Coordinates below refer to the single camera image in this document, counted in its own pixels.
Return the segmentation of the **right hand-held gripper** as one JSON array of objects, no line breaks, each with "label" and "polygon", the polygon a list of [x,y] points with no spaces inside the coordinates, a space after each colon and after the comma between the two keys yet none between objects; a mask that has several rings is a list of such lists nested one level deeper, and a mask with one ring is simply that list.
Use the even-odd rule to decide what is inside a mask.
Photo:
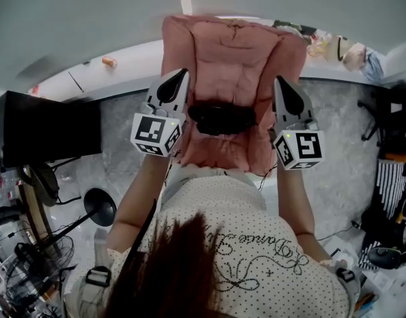
[{"label": "right hand-held gripper", "polygon": [[284,170],[306,170],[325,160],[325,134],[313,116],[309,96],[295,83],[278,76],[274,81],[277,121],[272,148]]}]

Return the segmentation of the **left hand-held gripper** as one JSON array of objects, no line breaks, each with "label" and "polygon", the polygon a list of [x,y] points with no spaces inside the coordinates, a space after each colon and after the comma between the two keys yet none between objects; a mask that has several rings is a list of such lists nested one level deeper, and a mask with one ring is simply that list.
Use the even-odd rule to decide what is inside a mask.
[{"label": "left hand-held gripper", "polygon": [[[190,74],[185,68],[159,77],[150,86],[146,101],[134,114],[130,141],[144,154],[168,157],[180,136],[186,116],[183,108],[187,99]],[[172,110],[161,104],[174,104]]]}]

